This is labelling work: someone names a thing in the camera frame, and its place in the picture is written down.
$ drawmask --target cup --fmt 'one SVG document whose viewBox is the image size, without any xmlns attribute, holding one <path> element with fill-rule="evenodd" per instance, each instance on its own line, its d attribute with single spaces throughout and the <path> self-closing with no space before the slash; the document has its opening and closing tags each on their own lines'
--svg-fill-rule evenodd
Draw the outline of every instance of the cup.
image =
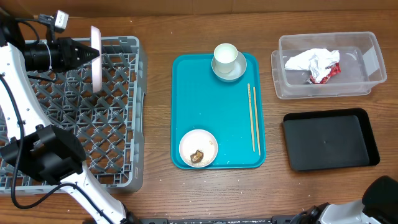
<svg viewBox="0 0 398 224">
<path fill-rule="evenodd" d="M 214 49 L 216 69 L 221 73 L 228 73 L 234 69 L 236 57 L 238 57 L 238 50 L 232 44 L 220 44 Z"/>
</svg>

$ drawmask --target transparent container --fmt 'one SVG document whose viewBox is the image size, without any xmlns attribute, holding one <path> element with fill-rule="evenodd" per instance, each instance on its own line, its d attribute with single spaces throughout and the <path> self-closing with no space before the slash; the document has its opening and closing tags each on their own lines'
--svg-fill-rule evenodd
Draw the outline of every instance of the transparent container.
<svg viewBox="0 0 398 224">
<path fill-rule="evenodd" d="M 341 73 L 326 84 L 307 84 L 309 71 L 285 70 L 289 58 L 314 48 L 339 50 Z M 372 32 L 285 35 L 271 55 L 272 77 L 280 99 L 367 95 L 387 79 L 383 56 Z"/>
</svg>

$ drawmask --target teal tray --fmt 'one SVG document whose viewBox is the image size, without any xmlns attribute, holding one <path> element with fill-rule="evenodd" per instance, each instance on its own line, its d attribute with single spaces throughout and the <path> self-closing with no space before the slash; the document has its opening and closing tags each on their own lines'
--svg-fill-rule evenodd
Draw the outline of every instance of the teal tray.
<svg viewBox="0 0 398 224">
<path fill-rule="evenodd" d="M 181 138 L 193 129 L 209 131 L 217 140 L 218 154 L 212 164 L 199 169 L 256 168 L 266 159 L 266 135 L 262 117 L 259 66 L 247 53 L 248 67 L 232 83 L 220 81 L 211 69 L 213 54 L 181 55 L 173 63 L 171 158 L 181 169 L 197 169 L 184 163 L 179 153 Z M 254 141 L 252 149 L 248 83 L 251 86 Z M 260 150 L 258 153 L 253 87 L 256 87 Z"/>
</svg>

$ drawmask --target brown food piece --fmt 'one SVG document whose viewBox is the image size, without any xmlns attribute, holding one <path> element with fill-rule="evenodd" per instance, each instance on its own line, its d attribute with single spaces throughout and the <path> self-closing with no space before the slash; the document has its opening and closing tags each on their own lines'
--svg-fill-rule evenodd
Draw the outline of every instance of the brown food piece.
<svg viewBox="0 0 398 224">
<path fill-rule="evenodd" d="M 191 155 L 191 161 L 193 163 L 198 163 L 203 159 L 203 152 L 197 150 L 194 154 Z"/>
</svg>

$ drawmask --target pair of chopsticks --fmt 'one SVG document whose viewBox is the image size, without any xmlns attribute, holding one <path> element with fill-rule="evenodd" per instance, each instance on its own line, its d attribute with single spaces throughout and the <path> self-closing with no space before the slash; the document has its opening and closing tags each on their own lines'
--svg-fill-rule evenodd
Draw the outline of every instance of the pair of chopsticks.
<svg viewBox="0 0 398 224">
<path fill-rule="evenodd" d="M 252 141 L 252 145 L 253 145 L 253 152 L 255 152 L 256 151 L 256 146 L 254 144 L 253 111 L 252 111 L 252 108 L 251 108 L 250 83 L 248 83 L 248 97 L 249 97 L 249 111 L 250 111 L 251 141 Z M 254 114 L 256 116 L 257 145 L 258 145 L 258 148 L 259 148 L 259 156 L 261 156 L 260 136 L 259 136 L 259 119 L 258 119 L 258 116 L 257 116 L 256 87 L 253 87 L 253 97 L 254 97 Z"/>
</svg>

